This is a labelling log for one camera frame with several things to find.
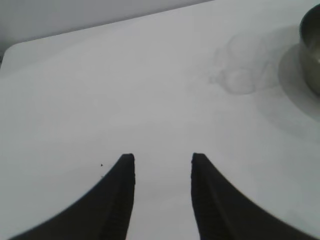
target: white table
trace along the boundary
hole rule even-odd
[[[0,70],[0,239],[72,204],[122,153],[136,157],[128,239],[198,239],[193,152],[320,237],[320,104],[295,46],[319,2],[215,0],[12,46]]]

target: black rubber pad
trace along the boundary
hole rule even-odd
[[[191,178],[201,240],[315,240],[249,200],[204,154],[193,155]]]
[[[12,240],[125,240],[134,191],[135,158],[124,154],[77,202]]]

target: metal bowl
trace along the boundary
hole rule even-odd
[[[301,21],[299,59],[307,85],[320,95],[320,4]]]

